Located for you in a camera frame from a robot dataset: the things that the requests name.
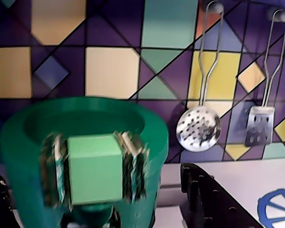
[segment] light green cube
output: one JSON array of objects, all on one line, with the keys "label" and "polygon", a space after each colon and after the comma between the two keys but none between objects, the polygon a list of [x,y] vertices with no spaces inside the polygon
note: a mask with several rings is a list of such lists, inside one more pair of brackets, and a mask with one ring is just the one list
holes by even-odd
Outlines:
[{"label": "light green cube", "polygon": [[68,138],[72,205],[121,200],[122,151],[112,134]]}]

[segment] green plastic container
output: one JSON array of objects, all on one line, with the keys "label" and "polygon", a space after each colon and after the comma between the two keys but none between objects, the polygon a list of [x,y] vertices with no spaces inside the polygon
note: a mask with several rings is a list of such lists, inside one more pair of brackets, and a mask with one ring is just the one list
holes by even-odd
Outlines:
[{"label": "green plastic container", "polygon": [[3,126],[0,149],[17,209],[25,228],[57,228],[64,211],[43,206],[39,155],[42,142],[53,131],[64,136],[131,131],[150,148],[147,197],[134,204],[114,203],[122,228],[150,224],[162,165],[168,154],[168,129],[155,113],[132,101],[99,97],[48,100],[13,115]]}]

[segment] colorful tile backsplash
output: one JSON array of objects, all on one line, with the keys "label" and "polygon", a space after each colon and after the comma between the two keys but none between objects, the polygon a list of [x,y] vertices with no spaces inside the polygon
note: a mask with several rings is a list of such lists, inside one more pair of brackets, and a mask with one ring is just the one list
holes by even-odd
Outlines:
[{"label": "colorful tile backsplash", "polygon": [[[1,0],[0,129],[16,111],[44,99],[105,96],[155,111],[170,130],[166,162],[285,158],[285,55],[269,96],[276,108],[273,143],[243,145],[247,115],[265,89],[269,7],[285,0],[221,0],[221,53],[209,80],[206,106],[223,125],[217,145],[184,151],[175,137],[179,117],[198,105],[198,53],[205,13],[198,0]],[[207,22],[203,61],[208,70],[219,15]],[[268,58],[279,63],[284,24],[274,27]]]}]

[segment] teal tile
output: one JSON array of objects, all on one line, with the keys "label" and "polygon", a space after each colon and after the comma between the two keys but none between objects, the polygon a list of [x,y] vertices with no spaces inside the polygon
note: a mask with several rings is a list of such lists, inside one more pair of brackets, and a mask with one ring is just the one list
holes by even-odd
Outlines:
[{"label": "teal tile", "polygon": [[176,97],[158,77],[155,77],[139,91],[138,99],[176,99]]},{"label": "teal tile", "polygon": [[264,150],[263,159],[285,158],[285,146],[283,143],[272,143]]},{"label": "teal tile", "polygon": [[197,0],[146,0],[142,46],[186,48],[195,32]]},{"label": "teal tile", "polygon": [[155,73],[158,73],[179,53],[180,50],[142,49],[141,57]]},{"label": "teal tile", "polygon": [[15,0],[1,0],[1,2],[6,8],[9,8],[14,4]]}]

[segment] metal handle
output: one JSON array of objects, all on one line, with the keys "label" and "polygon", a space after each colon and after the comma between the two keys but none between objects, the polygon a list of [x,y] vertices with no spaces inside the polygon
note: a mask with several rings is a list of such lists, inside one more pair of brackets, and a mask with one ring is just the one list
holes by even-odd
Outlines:
[{"label": "metal handle", "polygon": [[[204,51],[204,44],[205,44],[205,36],[206,36],[206,25],[208,20],[208,13],[218,13],[220,14],[220,22],[219,22],[219,30],[218,30],[218,42],[217,42],[217,50],[215,54],[215,60],[210,67],[209,72],[205,73],[205,68],[202,62],[202,55]],[[224,6],[220,4],[217,0],[211,1],[207,4],[205,9],[205,19],[203,23],[203,33],[201,37],[201,45],[200,45],[200,51],[199,51],[199,67],[201,70],[202,75],[202,84],[201,84],[201,90],[200,90],[200,99],[199,99],[199,106],[204,105],[205,96],[207,94],[208,90],[208,83],[209,83],[209,76],[213,72],[216,64],[218,63],[219,58],[219,52],[220,52],[220,38],[221,38],[221,31],[223,27],[223,17],[224,17]]]},{"label": "metal handle", "polygon": [[271,26],[270,26],[270,31],[269,31],[269,37],[268,37],[268,42],[267,42],[267,48],[266,48],[266,54],[265,54],[265,59],[264,59],[264,67],[265,67],[265,75],[266,75],[266,85],[265,85],[265,91],[264,91],[264,97],[263,97],[263,102],[262,106],[266,107],[268,105],[268,100],[269,100],[269,94],[270,90],[272,87],[272,82],[274,77],[276,76],[278,70],[280,69],[282,62],[283,62],[283,55],[285,52],[285,30],[284,30],[284,37],[283,37],[283,44],[282,44],[282,50],[281,50],[281,56],[280,56],[280,61],[277,67],[275,68],[270,80],[269,80],[269,71],[268,71],[268,66],[267,66],[267,59],[268,59],[268,54],[269,54],[269,47],[270,47],[270,41],[272,37],[272,32],[274,28],[274,23],[275,22],[284,22],[285,23],[285,12],[281,9],[277,9],[273,12],[271,16]]}]

